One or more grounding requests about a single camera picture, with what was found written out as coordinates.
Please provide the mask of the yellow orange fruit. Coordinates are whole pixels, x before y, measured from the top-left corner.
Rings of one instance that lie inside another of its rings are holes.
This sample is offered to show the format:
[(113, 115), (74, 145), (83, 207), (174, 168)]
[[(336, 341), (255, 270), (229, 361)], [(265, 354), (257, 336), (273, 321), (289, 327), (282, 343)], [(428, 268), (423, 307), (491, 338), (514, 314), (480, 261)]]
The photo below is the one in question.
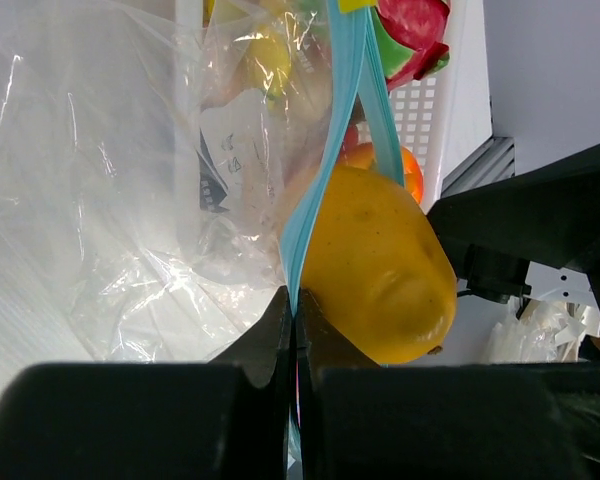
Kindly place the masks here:
[(404, 187), (373, 171), (334, 168), (301, 286), (341, 334), (379, 364), (437, 353), (455, 318), (456, 283)]

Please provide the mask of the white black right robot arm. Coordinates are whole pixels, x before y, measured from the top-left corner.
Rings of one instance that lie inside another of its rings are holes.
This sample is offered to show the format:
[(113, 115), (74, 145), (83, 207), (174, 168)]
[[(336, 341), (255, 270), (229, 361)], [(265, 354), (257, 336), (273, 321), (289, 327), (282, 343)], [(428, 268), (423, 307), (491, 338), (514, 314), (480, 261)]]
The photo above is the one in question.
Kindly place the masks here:
[(600, 144), (438, 200), (427, 218), (471, 294), (532, 297), (531, 264), (586, 275), (600, 309)]

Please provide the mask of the clear zip top bag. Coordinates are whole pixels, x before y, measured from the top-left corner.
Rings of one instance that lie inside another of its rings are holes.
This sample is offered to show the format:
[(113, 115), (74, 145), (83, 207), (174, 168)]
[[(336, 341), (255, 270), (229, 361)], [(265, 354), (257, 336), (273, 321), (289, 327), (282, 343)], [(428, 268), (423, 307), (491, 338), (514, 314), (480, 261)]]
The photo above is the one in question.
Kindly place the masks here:
[(0, 1), (0, 363), (68, 328), (78, 363), (206, 363), (300, 277), (352, 109), (398, 180), (370, 14), (288, 1), (292, 47), (313, 39), (326, 116), (291, 151), (274, 103), (205, 104), (201, 3), (169, 18), (120, 1)]

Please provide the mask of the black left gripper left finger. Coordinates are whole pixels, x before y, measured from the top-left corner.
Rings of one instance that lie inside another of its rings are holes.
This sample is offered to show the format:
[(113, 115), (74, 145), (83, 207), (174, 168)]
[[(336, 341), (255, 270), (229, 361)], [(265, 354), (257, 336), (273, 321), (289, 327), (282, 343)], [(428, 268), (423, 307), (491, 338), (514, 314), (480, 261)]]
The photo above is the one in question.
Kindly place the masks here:
[(282, 479), (285, 288), (206, 363), (47, 363), (0, 398), (0, 479)]

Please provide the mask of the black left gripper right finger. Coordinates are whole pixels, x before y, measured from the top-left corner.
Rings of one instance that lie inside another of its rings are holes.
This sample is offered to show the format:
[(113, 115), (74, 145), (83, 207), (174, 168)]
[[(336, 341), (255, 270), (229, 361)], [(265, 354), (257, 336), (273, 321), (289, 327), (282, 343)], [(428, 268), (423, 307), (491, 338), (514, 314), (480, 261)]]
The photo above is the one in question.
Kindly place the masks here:
[(307, 479), (600, 479), (600, 362), (383, 368), (309, 292), (295, 328)]

